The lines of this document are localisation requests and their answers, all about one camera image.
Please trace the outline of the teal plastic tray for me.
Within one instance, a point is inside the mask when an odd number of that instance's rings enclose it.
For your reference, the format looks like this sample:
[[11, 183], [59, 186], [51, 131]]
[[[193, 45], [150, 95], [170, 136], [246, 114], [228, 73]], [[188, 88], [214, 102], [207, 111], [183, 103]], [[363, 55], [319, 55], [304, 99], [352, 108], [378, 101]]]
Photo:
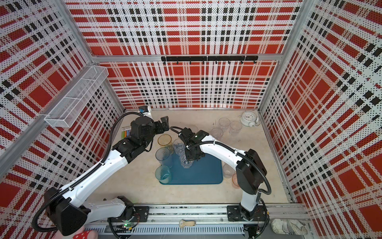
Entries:
[[223, 181], [222, 163], [216, 157], [207, 154], [185, 169], [181, 166], [180, 156], [173, 155], [173, 167], [170, 168], [172, 181], [164, 185], [210, 185]]

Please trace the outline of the amber tall glass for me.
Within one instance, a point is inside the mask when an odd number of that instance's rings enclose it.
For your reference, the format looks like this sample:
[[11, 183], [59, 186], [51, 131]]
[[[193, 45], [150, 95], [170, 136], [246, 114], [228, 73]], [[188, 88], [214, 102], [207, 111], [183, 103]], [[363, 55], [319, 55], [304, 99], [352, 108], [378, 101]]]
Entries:
[[161, 136], [159, 136], [157, 142], [161, 147], [169, 149], [170, 153], [174, 154], [173, 141], [172, 137], [169, 134], [162, 134]]

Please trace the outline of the blue grey frosted cup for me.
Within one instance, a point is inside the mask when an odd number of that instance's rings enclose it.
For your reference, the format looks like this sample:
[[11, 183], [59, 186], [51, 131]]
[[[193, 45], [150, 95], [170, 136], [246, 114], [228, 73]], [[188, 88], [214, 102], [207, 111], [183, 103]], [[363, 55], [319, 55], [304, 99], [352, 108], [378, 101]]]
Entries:
[[158, 149], [155, 153], [155, 157], [162, 166], [173, 167], [173, 155], [168, 148], [162, 147]]

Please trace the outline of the mint green frosted cup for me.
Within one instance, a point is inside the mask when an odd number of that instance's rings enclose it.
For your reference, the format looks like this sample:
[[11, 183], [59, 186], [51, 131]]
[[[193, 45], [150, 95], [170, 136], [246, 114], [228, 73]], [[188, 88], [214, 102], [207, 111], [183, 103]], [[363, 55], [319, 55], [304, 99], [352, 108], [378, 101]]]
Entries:
[[162, 184], [169, 184], [172, 181], [172, 173], [168, 166], [161, 165], [155, 171], [156, 179]]

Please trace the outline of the pink tinted glass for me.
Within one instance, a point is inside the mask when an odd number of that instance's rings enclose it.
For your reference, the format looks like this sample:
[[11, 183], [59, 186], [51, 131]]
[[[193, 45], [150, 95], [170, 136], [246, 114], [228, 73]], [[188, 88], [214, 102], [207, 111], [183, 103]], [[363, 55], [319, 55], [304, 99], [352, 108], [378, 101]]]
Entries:
[[231, 180], [232, 180], [232, 187], [235, 188], [235, 189], [239, 189], [240, 186], [238, 184], [238, 179], [237, 179], [237, 174], [236, 173], [233, 174]]

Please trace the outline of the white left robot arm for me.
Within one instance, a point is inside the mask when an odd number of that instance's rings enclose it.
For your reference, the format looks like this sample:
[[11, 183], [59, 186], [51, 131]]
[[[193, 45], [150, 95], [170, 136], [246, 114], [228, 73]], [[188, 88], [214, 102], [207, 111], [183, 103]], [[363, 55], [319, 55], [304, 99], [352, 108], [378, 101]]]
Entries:
[[104, 218], [131, 220], [135, 217], [133, 203], [124, 196], [94, 204], [85, 201], [114, 173], [145, 152], [156, 135], [170, 129], [168, 117], [153, 121], [141, 113], [137, 116], [131, 122], [130, 134], [110, 146], [102, 160], [73, 182], [45, 193], [45, 202], [32, 220], [35, 230], [59, 231], [63, 236], [71, 236], [89, 222]]

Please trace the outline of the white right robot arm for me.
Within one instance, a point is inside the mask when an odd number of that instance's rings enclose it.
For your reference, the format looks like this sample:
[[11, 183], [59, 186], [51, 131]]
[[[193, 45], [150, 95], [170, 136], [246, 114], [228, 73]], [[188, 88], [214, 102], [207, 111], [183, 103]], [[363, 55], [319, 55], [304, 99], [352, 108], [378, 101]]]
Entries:
[[240, 215], [246, 221], [253, 220], [256, 208], [261, 202], [261, 195], [272, 193], [266, 177], [267, 170], [258, 153], [252, 149], [244, 151], [232, 148], [203, 130], [194, 133], [187, 127], [172, 126], [170, 129], [176, 132], [185, 144], [187, 160], [199, 160], [208, 154], [236, 171], [238, 185], [242, 190], [242, 199], [239, 204]]

